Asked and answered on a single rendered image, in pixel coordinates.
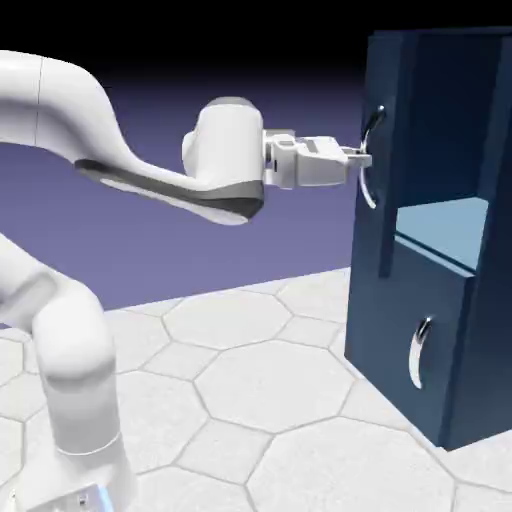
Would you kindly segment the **dark blue cabinet door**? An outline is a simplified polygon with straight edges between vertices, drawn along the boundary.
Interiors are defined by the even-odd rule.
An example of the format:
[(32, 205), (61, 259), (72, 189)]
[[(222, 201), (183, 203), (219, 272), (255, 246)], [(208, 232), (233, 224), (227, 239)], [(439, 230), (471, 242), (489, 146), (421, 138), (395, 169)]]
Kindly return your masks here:
[(352, 260), (373, 276), (390, 275), (397, 210), (400, 203), (417, 38), (403, 32), (377, 32), (368, 42), (363, 123), (379, 105), (386, 117), (371, 132), (366, 168), (372, 210), (357, 192)]
[[(463, 347), (474, 275), (398, 236), (390, 275), (354, 267), (345, 342), (346, 359), (434, 445), (448, 451), (477, 440), (459, 402)], [(432, 316), (416, 389), (409, 348), (419, 322)]]

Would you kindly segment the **dark blue cabinet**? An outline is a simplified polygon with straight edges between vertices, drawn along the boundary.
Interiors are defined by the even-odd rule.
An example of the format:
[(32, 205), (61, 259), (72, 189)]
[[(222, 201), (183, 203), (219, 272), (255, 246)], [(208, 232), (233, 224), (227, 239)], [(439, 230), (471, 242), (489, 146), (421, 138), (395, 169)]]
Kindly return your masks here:
[(394, 240), (474, 275), (459, 402), (479, 441), (512, 430), (512, 27), (378, 32), (417, 38)]

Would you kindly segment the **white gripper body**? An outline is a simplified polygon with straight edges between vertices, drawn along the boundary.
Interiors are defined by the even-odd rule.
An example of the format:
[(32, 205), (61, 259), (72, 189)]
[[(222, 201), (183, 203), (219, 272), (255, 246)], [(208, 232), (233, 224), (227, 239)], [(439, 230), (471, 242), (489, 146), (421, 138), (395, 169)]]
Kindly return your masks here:
[(348, 157), (334, 137), (300, 137), (295, 144), (299, 186), (335, 186), (346, 182)]

